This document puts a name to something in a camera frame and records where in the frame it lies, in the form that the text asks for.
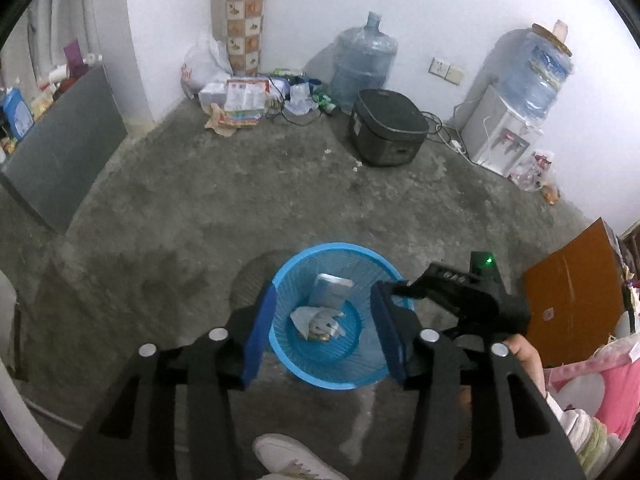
paper packaging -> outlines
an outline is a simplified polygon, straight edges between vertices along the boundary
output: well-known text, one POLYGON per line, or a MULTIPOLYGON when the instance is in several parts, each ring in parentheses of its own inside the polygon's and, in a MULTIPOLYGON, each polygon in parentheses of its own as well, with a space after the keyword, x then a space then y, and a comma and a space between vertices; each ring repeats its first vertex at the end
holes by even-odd
POLYGON ((256 110, 262 112, 267 101, 267 81, 264 79, 230 79, 226 93, 225 112, 256 110))
POLYGON ((200 107, 205 113, 209 113, 209 107, 213 103, 223 108, 226 102, 226 81, 209 83, 198 92, 198 99, 200 99, 200 107))
POLYGON ((309 305, 340 310, 352 288, 353 282, 351 280, 330 274, 318 274, 309 297, 309 305))
POLYGON ((334 317, 344 317, 344 313, 332 308, 300 306, 290 315, 303 338, 320 342, 347 335, 334 317))

pink fabric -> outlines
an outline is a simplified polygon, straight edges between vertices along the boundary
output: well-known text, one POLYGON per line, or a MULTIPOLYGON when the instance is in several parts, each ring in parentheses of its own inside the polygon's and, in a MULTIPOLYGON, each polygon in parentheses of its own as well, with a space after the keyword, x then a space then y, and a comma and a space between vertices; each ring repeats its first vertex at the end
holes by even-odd
POLYGON ((629 352, 640 335, 601 348, 590 359, 545 370, 548 391, 563 410, 582 409, 624 440, 640 404, 640 359, 629 352))

black rice cooker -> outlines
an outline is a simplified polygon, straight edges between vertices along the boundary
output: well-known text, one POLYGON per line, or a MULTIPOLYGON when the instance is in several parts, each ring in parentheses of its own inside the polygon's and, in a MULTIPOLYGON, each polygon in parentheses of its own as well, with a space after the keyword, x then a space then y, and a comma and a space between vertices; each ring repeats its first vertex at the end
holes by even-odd
POLYGON ((429 123, 408 97, 383 89, 358 94, 349 124, 351 139, 372 166, 402 166, 414 160, 429 123))

light switch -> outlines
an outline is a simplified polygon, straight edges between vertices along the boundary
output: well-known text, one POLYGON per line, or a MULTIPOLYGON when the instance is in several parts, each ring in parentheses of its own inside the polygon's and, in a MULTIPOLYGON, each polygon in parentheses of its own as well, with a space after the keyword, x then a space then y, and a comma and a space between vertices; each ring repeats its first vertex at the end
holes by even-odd
POLYGON ((449 70, 447 70, 447 75, 444 79, 446 79, 450 83, 453 83, 454 85, 459 85, 460 83, 462 83, 462 79, 464 76, 465 73, 462 72, 462 70, 460 70, 457 66, 451 65, 449 67, 449 70))
POLYGON ((440 59, 433 58, 433 61, 431 61, 431 66, 429 67, 430 73, 444 78, 444 76, 447 75, 447 70, 449 70, 449 63, 445 63, 440 59))

human hand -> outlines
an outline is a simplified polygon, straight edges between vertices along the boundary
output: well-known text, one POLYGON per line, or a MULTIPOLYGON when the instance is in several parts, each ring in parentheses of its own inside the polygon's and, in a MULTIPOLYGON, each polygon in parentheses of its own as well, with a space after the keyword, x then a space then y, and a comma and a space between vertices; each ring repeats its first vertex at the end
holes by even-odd
POLYGON ((542 360, 535 347, 520 335, 512 335, 505 342, 511 353, 522 364, 522 368, 538 387, 543 397, 546 397, 545 375, 542 371, 542 360))

